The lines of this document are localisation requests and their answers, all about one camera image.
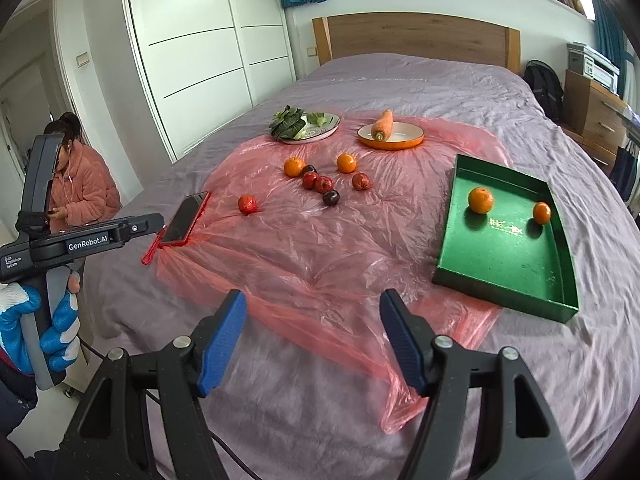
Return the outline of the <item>wooden drawer cabinet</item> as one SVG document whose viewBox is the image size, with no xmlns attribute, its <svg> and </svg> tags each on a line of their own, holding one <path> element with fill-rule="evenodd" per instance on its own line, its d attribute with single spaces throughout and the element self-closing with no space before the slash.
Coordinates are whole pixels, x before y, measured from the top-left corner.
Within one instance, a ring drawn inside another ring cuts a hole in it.
<svg viewBox="0 0 640 480">
<path fill-rule="evenodd" d="M 562 129 L 608 176 L 617 150 L 626 140 L 626 129 L 618 113 L 626 103 L 597 81 L 565 72 Z"/>
</svg>

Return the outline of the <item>smooth orange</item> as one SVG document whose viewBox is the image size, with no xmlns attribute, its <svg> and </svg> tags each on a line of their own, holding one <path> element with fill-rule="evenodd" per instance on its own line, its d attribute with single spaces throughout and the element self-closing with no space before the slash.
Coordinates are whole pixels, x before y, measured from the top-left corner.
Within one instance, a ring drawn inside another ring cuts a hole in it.
<svg viewBox="0 0 640 480">
<path fill-rule="evenodd" d="M 357 159 L 352 154 L 342 153 L 337 156 L 336 166 L 342 174 L 351 174 L 357 169 Z"/>
</svg>

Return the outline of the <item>dark blue bag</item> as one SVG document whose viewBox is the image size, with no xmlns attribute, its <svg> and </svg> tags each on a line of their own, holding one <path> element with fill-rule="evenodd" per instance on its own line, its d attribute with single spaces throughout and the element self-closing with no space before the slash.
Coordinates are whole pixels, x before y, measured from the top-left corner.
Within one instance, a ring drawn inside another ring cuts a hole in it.
<svg viewBox="0 0 640 480">
<path fill-rule="evenodd" d="M 636 186 L 639 175 L 638 161 L 639 147 L 633 140 L 627 140 L 617 149 L 610 180 L 624 202 L 628 202 Z"/>
</svg>

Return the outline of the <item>small red apple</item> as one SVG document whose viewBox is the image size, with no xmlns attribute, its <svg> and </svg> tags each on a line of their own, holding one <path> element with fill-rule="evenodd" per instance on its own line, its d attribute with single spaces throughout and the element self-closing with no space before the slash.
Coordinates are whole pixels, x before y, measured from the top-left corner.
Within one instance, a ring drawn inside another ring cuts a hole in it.
<svg viewBox="0 0 640 480">
<path fill-rule="evenodd" d="M 241 214 L 249 216 L 250 214 L 254 214 L 258 211 L 258 201 L 254 196 L 242 195 L 238 199 L 238 208 Z"/>
</svg>

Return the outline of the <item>wooden headboard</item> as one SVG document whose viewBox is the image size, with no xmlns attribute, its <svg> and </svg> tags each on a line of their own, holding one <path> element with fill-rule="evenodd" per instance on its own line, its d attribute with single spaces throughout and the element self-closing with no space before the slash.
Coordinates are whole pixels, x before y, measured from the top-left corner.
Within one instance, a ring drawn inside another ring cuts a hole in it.
<svg viewBox="0 0 640 480">
<path fill-rule="evenodd" d="M 322 16 L 311 21 L 320 64 L 389 53 L 500 66 L 521 73 L 521 32 L 472 18 L 416 12 Z"/>
</svg>

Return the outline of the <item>green leafy vegetable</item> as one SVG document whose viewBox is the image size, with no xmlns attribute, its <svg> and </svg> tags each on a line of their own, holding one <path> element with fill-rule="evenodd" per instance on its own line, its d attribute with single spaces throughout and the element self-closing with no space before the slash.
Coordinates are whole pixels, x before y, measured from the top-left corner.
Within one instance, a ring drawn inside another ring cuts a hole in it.
<svg viewBox="0 0 640 480">
<path fill-rule="evenodd" d="M 307 122 L 321 126 L 325 121 L 323 112 L 306 112 L 302 108 L 287 105 L 273 115 L 269 129 L 273 139 L 279 141 L 280 138 L 294 138 Z"/>
</svg>

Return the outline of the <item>patterned oval plate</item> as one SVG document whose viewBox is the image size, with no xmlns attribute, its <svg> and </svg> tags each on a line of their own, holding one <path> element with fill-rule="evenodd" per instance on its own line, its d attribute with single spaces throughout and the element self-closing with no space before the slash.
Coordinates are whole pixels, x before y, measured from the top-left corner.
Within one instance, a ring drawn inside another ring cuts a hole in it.
<svg viewBox="0 0 640 480">
<path fill-rule="evenodd" d="M 300 130 L 294 138 L 280 138 L 279 141 L 284 144 L 302 145 L 317 142 L 332 136 L 341 125 L 342 118 L 340 115 L 332 113 L 324 114 L 324 118 L 326 118 L 326 121 L 321 126 L 307 122 L 306 126 Z"/>
</svg>

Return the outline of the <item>textured orange mandarin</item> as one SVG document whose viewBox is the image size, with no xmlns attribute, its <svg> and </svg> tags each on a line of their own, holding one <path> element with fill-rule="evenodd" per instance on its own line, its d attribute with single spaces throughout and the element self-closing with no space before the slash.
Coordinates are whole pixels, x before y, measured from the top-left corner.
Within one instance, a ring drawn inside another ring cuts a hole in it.
<svg viewBox="0 0 640 480">
<path fill-rule="evenodd" d="M 302 174 L 305 167 L 306 162 L 303 159 L 290 157 L 284 162 L 283 171 L 287 177 L 297 178 Z"/>
</svg>

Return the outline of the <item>teal window curtain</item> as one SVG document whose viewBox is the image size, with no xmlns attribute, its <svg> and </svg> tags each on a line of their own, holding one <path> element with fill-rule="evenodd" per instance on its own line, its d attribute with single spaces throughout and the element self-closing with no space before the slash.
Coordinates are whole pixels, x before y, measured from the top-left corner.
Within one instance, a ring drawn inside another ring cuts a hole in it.
<svg viewBox="0 0 640 480">
<path fill-rule="evenodd" d="M 627 76 L 626 38 L 610 6 L 605 0 L 591 0 L 596 24 L 596 50 L 620 70 L 616 93 L 624 96 Z"/>
</svg>

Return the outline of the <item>black backpack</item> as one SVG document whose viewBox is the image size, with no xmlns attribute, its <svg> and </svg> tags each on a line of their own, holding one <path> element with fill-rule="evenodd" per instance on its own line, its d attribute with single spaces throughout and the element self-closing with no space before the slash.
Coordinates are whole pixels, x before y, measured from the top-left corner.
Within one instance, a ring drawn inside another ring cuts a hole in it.
<svg viewBox="0 0 640 480">
<path fill-rule="evenodd" d="M 564 91 L 553 68 L 545 62 L 530 60 L 523 79 L 529 85 L 544 114 L 557 124 L 563 119 Z"/>
</svg>

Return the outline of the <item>grey printer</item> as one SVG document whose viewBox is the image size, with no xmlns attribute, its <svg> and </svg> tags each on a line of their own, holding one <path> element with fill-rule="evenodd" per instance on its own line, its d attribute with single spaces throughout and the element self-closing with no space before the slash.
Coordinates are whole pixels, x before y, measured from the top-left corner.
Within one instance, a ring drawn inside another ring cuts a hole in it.
<svg viewBox="0 0 640 480">
<path fill-rule="evenodd" d="M 597 50 L 580 42 L 567 44 L 567 67 L 572 72 L 597 81 L 603 88 L 618 94 L 620 69 Z"/>
</svg>

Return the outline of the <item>green rectangular tray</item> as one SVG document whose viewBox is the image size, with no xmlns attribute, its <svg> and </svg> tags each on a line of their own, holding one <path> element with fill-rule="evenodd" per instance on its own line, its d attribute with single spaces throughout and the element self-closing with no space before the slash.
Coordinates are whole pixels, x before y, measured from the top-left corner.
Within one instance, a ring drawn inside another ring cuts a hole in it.
<svg viewBox="0 0 640 480">
<path fill-rule="evenodd" d="M 474 214 L 472 188 L 489 188 L 495 206 Z M 533 219 L 545 202 L 552 218 Z M 574 263 L 546 181 L 459 154 L 454 163 L 442 251 L 433 282 L 500 307 L 566 323 L 579 312 Z"/>
</svg>

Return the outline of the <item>pink plastic sheet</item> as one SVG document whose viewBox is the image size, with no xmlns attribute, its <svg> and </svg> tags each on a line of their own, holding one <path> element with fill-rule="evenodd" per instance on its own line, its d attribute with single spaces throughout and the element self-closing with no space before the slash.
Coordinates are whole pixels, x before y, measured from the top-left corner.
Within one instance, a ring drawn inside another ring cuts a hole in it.
<svg viewBox="0 0 640 480">
<path fill-rule="evenodd" d="M 442 249 L 451 173 L 459 154 L 507 165 L 503 143 L 462 122 L 417 117 L 425 140 L 405 151 L 362 145 L 358 130 L 373 115 L 346 116 L 326 140 L 302 146 L 258 136 L 235 148 L 208 176 L 210 193 L 190 240 L 155 259 L 157 278 L 177 296 L 211 306 L 232 288 L 247 296 L 259 322 L 299 346 L 343 366 L 384 380 L 378 410 L 393 434 L 425 403 L 404 382 L 378 314 L 378 298 L 396 289 L 436 332 L 476 348 L 499 315 L 489 302 L 437 286 L 432 276 Z M 337 170 L 339 154 L 357 169 Z M 341 199 L 334 207 L 289 178 L 284 162 L 299 157 L 327 176 Z M 356 191 L 352 176 L 371 187 Z M 251 195 L 258 211 L 241 214 L 238 199 Z"/>
</svg>

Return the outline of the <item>phone in red case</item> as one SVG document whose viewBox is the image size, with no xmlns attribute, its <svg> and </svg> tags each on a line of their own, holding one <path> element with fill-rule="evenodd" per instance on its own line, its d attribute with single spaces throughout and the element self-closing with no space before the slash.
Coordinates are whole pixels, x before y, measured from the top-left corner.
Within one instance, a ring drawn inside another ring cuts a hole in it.
<svg viewBox="0 0 640 480">
<path fill-rule="evenodd" d="M 190 240 L 196 222 L 201 217 L 209 199 L 209 192 L 186 196 L 168 225 L 157 233 L 154 242 L 141 258 L 141 263 L 149 266 L 160 248 L 184 246 Z"/>
</svg>

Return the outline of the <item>person in pink jacket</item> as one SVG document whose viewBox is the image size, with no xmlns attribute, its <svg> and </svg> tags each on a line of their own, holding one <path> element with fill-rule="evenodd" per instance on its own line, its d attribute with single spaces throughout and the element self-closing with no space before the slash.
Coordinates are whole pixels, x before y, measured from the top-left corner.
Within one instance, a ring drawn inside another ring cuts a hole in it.
<svg viewBox="0 0 640 480">
<path fill-rule="evenodd" d="M 120 195 L 103 157 L 80 140 L 80 121 L 65 112 L 44 134 L 62 134 L 48 206 L 53 233 L 110 220 L 122 208 Z"/>
</svg>

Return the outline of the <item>orange carrot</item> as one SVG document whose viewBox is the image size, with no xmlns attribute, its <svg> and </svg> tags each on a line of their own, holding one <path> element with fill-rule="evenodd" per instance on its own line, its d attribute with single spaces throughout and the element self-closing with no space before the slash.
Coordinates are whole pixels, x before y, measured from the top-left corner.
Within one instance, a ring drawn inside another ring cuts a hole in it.
<svg viewBox="0 0 640 480">
<path fill-rule="evenodd" d="M 371 128 L 371 138 L 378 142 L 387 142 L 394 130 L 394 113 L 384 110 L 381 117 Z"/>
</svg>

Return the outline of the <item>small orange mandarin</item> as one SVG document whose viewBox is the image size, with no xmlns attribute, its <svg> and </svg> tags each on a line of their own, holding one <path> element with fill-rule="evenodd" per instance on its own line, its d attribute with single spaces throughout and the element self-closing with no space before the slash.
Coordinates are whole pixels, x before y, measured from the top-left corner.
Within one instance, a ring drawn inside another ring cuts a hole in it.
<svg viewBox="0 0 640 480">
<path fill-rule="evenodd" d="M 552 209 L 545 202 L 538 202 L 533 208 L 533 219 L 540 226 L 545 226 L 552 218 Z"/>
</svg>

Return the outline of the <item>large orange mandarin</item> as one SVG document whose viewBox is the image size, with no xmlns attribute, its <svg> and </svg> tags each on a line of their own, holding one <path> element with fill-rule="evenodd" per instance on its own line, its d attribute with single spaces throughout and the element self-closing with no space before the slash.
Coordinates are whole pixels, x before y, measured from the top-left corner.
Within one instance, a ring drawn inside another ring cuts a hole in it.
<svg viewBox="0 0 640 480">
<path fill-rule="evenodd" d="M 489 188 L 472 188 L 468 195 L 468 206 L 474 214 L 488 214 L 495 206 L 495 197 Z"/>
</svg>

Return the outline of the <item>white wardrobe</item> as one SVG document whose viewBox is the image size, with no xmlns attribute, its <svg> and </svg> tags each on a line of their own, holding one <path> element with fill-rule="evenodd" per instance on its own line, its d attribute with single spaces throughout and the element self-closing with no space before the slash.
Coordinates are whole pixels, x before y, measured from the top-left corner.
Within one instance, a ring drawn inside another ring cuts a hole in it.
<svg viewBox="0 0 640 480">
<path fill-rule="evenodd" d="M 295 80 L 280 0 L 122 0 L 146 100 L 178 160 Z"/>
</svg>

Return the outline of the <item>orange oval dish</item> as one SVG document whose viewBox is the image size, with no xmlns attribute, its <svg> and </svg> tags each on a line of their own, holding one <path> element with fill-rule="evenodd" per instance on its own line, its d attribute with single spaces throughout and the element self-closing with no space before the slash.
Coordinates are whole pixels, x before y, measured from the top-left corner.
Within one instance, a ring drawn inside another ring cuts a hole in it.
<svg viewBox="0 0 640 480">
<path fill-rule="evenodd" d="M 383 151 L 399 151 L 407 148 L 415 148 L 425 140 L 424 131 L 416 125 L 408 122 L 395 122 L 392 134 L 386 140 L 375 140 L 372 136 L 373 124 L 361 127 L 358 132 L 358 140 L 368 148 Z"/>
</svg>

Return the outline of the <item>dark plum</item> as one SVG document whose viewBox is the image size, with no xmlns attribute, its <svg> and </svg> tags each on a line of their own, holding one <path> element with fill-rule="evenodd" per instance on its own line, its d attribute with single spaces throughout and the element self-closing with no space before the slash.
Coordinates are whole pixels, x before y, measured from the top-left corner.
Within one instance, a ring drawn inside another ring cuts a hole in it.
<svg viewBox="0 0 640 480">
<path fill-rule="evenodd" d="M 317 172 L 317 169 L 315 166 L 307 165 L 300 172 L 300 176 L 303 177 L 307 172 L 313 172 L 315 174 Z"/>
<path fill-rule="evenodd" d="M 328 207 L 334 207 L 341 199 L 341 195 L 337 190 L 329 190 L 322 195 L 323 203 Z"/>
</svg>

